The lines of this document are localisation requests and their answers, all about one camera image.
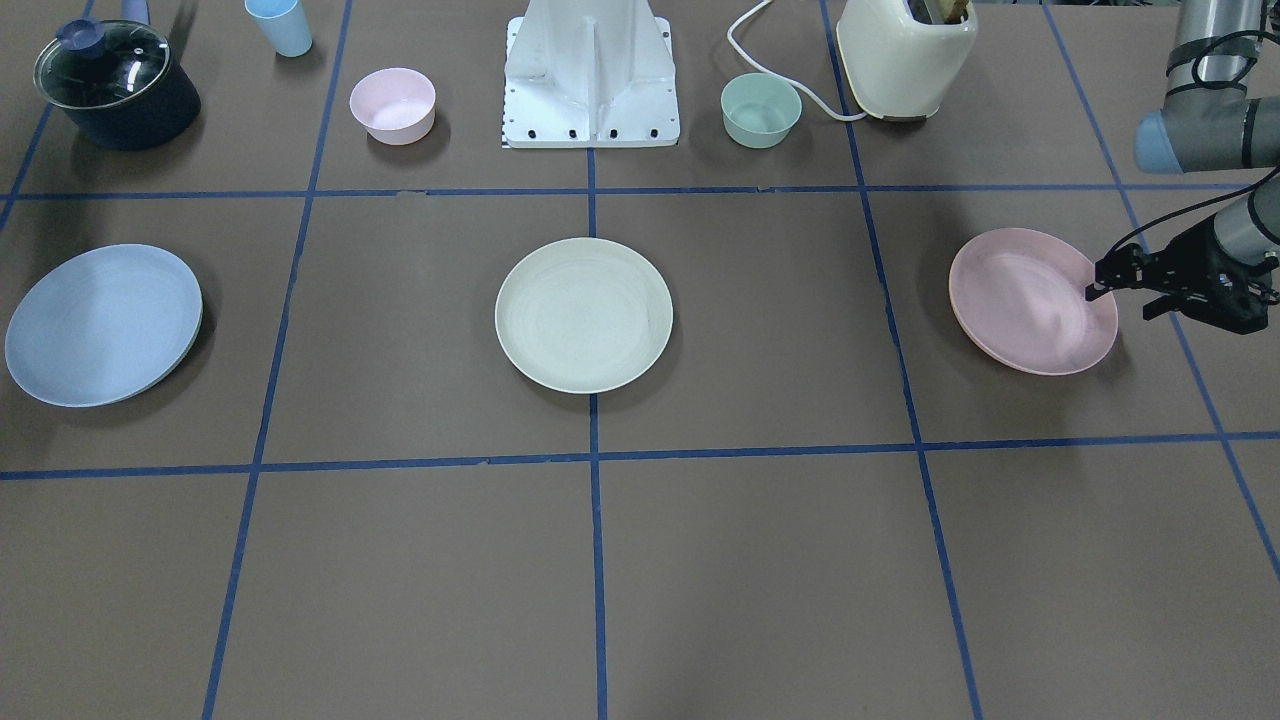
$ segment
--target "white stand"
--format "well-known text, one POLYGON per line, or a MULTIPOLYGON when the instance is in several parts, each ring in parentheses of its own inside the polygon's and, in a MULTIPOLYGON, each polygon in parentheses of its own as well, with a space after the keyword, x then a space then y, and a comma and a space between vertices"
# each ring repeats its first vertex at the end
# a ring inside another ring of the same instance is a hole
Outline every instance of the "white stand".
POLYGON ((660 147, 680 140, 671 23, 646 0, 530 0, 507 26, 509 147, 660 147))

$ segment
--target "gray tabletop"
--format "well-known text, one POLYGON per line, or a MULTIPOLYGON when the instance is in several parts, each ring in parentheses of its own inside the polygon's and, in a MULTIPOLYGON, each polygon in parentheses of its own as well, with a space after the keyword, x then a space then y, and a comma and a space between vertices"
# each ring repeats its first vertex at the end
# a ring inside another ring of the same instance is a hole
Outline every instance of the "gray tabletop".
MULTIPOLYGON (((947 297, 984 231, 1097 256, 1260 174, 1134 165, 1175 9, 977 5, 932 119, 806 104, 751 151, 718 108, 750 4, 653 0, 681 140, 584 151, 500 147, 524 0, 305 5, 315 46, 285 59, 238 3, 154 3, 204 109, 141 152, 31 85, 83 0, 0 10, 0 320, 127 242, 205 302, 131 400, 0 374, 0 716, 1274 716, 1275 331, 1121 293, 1107 357, 1046 378, 947 297), (346 106, 393 65, 439 92, 404 147, 346 106), (676 307, 657 364, 598 396, 529 380, 493 327, 515 263, 576 236, 641 252, 676 307)), ((740 37, 847 106, 842 6, 783 0, 740 37)))

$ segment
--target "white plate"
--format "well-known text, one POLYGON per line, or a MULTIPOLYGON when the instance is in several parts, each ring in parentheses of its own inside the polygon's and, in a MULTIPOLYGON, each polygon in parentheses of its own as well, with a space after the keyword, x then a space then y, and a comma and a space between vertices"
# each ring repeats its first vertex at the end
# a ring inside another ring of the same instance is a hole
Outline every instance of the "white plate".
POLYGON ((1093 263, 1061 240, 1001 228, 970 240, 951 261, 951 307, 965 334, 1010 368, 1068 375, 1106 357, 1120 315, 1115 297, 1084 300, 1093 263))
POLYGON ((72 258, 27 292, 4 355, 28 395, 92 407, 160 382, 200 329, 200 284, 182 260, 148 245, 111 245, 72 258))
POLYGON ((498 291, 494 324, 512 364, 561 392, 639 378, 671 338, 671 291, 639 252, 596 237, 539 247, 498 291))

